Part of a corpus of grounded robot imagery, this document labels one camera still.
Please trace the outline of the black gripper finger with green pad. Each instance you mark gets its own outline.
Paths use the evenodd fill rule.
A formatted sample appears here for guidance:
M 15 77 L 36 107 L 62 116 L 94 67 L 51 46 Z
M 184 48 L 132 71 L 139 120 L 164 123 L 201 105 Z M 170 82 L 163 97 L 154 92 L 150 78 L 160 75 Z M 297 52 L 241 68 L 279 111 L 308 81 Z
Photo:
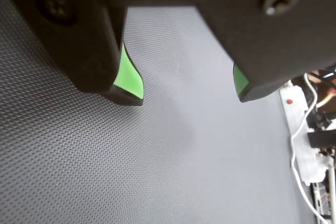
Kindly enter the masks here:
M 12 1 L 79 91 L 119 105 L 143 104 L 143 80 L 123 39 L 127 8 L 111 0 Z
M 335 64 L 335 0 L 193 0 L 249 84 L 242 102 Z

